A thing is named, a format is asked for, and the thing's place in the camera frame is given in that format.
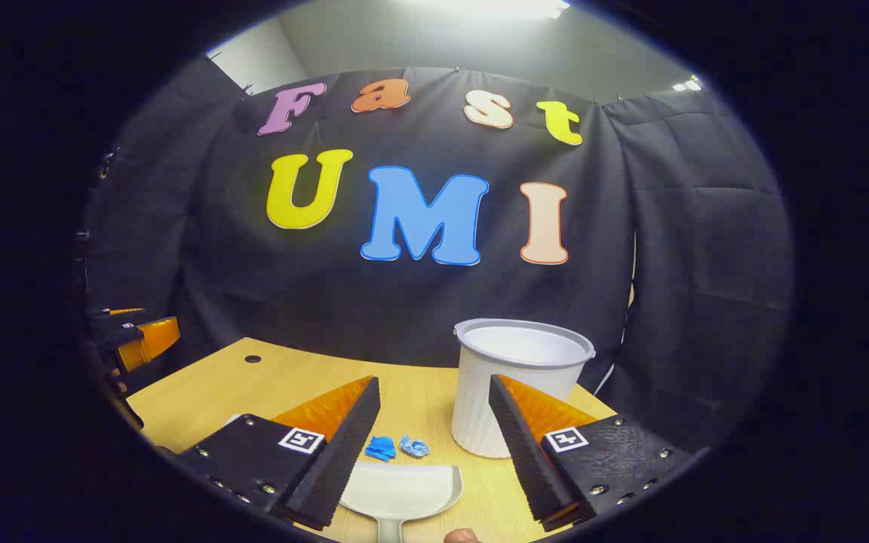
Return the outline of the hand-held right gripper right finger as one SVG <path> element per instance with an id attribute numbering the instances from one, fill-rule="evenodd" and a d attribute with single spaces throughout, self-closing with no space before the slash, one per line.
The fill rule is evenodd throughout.
<path id="1" fill-rule="evenodd" d="M 489 405 L 546 532 L 610 521 L 696 463 L 630 416 L 597 419 L 509 376 L 490 377 Z"/>

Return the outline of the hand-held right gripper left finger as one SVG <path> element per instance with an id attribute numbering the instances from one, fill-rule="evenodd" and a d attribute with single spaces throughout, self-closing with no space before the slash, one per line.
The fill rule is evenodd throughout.
<path id="1" fill-rule="evenodd" d="M 237 416 L 175 459 L 232 501 L 322 530 L 332 523 L 379 410 L 379 379 L 364 376 L 279 416 Z"/>

